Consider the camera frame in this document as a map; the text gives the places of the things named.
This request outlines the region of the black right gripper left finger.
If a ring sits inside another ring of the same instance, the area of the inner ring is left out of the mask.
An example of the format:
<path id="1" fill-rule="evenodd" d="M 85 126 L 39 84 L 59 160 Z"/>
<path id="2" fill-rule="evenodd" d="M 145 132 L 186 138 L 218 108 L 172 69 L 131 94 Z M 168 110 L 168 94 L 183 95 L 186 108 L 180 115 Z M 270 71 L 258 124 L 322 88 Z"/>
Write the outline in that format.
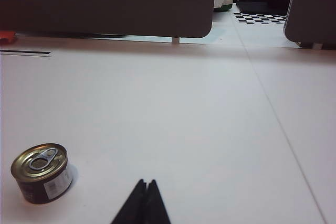
<path id="1" fill-rule="evenodd" d="M 137 182 L 133 191 L 128 196 L 127 200 L 124 202 L 111 223 L 142 223 L 145 193 L 146 183 L 143 179 L 141 179 Z"/>

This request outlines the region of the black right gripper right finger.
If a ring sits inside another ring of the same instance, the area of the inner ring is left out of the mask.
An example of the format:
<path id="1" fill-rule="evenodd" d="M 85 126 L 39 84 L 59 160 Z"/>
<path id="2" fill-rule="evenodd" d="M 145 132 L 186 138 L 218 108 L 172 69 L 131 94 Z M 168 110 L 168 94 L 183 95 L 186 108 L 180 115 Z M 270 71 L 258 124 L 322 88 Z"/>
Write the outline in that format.
<path id="1" fill-rule="evenodd" d="M 145 188 L 144 198 L 142 202 L 142 223 L 171 223 L 155 179 L 153 179 Z"/>

